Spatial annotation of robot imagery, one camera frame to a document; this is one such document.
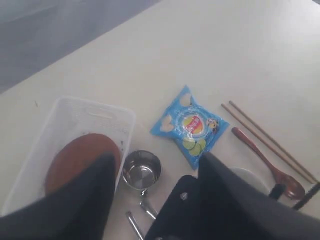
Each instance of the snack bag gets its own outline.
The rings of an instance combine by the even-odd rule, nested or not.
[[[228,126],[221,117],[198,105],[185,86],[150,132],[174,139],[195,170],[202,153],[212,149]]]

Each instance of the wooden spoon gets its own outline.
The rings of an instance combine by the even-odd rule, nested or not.
[[[277,184],[283,184],[286,186],[284,195],[293,200],[300,200],[306,194],[304,187],[295,180],[292,176],[280,171],[275,166],[273,166],[268,159],[262,154],[259,148],[251,141],[239,128],[233,127],[232,133],[244,142],[249,148],[251,148],[265,163],[265,165],[270,169],[274,180]]]

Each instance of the white table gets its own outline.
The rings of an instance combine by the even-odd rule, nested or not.
[[[0,95],[0,205],[53,102],[70,95],[135,111],[131,150],[149,150],[163,165],[150,191],[159,210],[182,175],[196,174],[171,140],[149,134],[184,84],[198,103],[241,127],[220,106],[236,102],[320,179],[319,79],[320,6],[311,0],[163,0]],[[310,187],[248,135],[275,166]],[[230,128],[212,153],[273,186],[267,167]],[[315,196],[302,211],[320,218],[319,201]],[[105,239],[135,239],[126,210],[148,230],[138,194],[120,184]]]

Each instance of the metal button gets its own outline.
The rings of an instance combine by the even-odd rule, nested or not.
[[[188,198],[188,193],[187,192],[183,192],[180,194],[180,198],[184,201]]]

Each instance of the white plastic basket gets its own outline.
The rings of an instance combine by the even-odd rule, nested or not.
[[[133,111],[74,97],[59,98],[44,124],[11,189],[2,215],[21,209],[44,197],[44,182],[55,155],[69,142],[89,133],[111,138],[121,153],[117,189],[128,154],[136,115]]]

